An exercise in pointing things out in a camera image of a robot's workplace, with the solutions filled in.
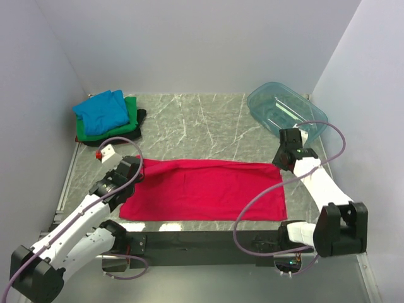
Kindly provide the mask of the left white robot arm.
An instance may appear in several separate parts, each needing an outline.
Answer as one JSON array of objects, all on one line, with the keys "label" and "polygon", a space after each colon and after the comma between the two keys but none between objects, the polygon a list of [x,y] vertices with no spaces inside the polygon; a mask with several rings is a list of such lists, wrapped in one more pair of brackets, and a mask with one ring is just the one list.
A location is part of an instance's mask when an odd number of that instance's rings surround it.
[{"label": "left white robot arm", "polygon": [[52,232],[30,247],[15,249],[1,302],[11,288],[31,302],[52,302],[73,274],[96,256],[129,259],[134,245],[127,230],[107,216],[134,194],[143,178],[143,157],[118,157],[117,165]]}]

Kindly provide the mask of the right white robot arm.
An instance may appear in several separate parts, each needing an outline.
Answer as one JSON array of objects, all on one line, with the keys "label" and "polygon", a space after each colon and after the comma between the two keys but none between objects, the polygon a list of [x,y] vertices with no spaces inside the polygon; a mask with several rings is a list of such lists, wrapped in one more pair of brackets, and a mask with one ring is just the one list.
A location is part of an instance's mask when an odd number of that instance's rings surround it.
[{"label": "right white robot arm", "polygon": [[354,202],[336,185],[316,152],[304,147],[299,129],[281,129],[279,136],[280,146],[272,164],[301,178],[319,210],[319,218],[316,223],[283,222],[278,247],[290,252],[303,244],[313,247],[323,258],[364,253],[368,225],[365,204]]}]

